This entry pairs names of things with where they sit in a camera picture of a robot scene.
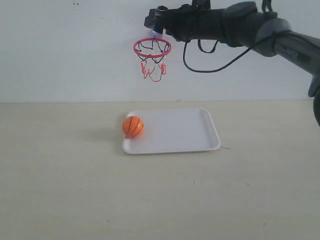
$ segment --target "table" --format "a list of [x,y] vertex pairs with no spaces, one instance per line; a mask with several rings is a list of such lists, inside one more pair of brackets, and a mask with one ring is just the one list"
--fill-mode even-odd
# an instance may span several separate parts
[[[127,155],[136,109],[204,108],[217,151]],[[311,100],[0,104],[3,240],[318,240]]]

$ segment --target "white tray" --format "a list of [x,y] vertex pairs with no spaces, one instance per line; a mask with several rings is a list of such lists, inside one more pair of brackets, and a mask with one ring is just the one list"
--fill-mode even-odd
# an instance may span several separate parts
[[217,150],[220,139],[210,113],[201,108],[136,110],[127,117],[143,120],[144,133],[123,139],[128,154],[161,154]]

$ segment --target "basketball hoop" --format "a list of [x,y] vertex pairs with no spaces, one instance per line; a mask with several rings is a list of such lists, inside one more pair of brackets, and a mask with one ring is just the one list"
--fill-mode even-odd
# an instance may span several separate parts
[[171,43],[160,37],[144,38],[133,45],[134,52],[141,59],[144,79],[149,77],[155,83],[161,81],[162,75],[166,74],[164,59],[171,49]]

